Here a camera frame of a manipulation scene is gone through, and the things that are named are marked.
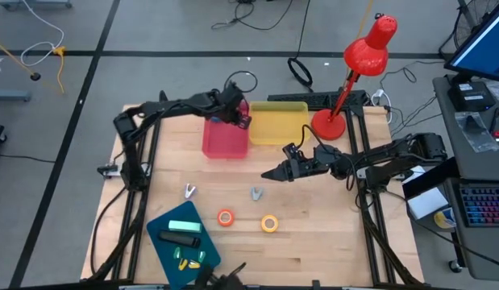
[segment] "red desk lamp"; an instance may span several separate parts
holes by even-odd
[[[360,75],[378,76],[385,71],[389,53],[387,44],[393,38],[397,29],[396,19],[382,16],[371,28],[366,37],[355,40],[344,51],[344,60],[351,69],[343,87],[343,92],[335,104],[335,108],[317,112],[312,118],[312,128],[319,137],[325,140],[335,140],[346,130],[346,121],[339,114],[347,95]]]

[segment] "keyboard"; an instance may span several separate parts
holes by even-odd
[[[460,184],[459,197],[467,226],[499,226],[499,186]]]
[[[331,109],[339,99],[340,92],[322,92],[322,93],[288,93],[280,95],[269,95],[269,102],[305,102],[308,110],[317,111]],[[343,108],[349,105],[363,106],[368,100],[364,90],[353,90],[344,101]]]

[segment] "yellow tape roll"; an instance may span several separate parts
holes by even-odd
[[[269,228],[265,225],[265,222],[268,220],[271,220],[274,222],[274,226],[272,226],[272,228]],[[268,214],[264,218],[262,218],[261,225],[262,225],[262,230],[264,230],[268,233],[273,233],[278,229],[278,219],[275,216]]]

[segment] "yellow plastic bin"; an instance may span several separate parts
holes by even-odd
[[[301,128],[309,123],[308,105],[303,101],[252,101],[249,139],[255,145],[286,145],[301,142]],[[305,130],[305,141],[310,132]]]

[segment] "lamp shade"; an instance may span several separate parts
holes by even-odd
[[[344,51],[347,66],[363,76],[378,76],[385,71],[389,52],[387,44],[397,29],[397,21],[391,16],[382,16],[366,37],[355,40]]]

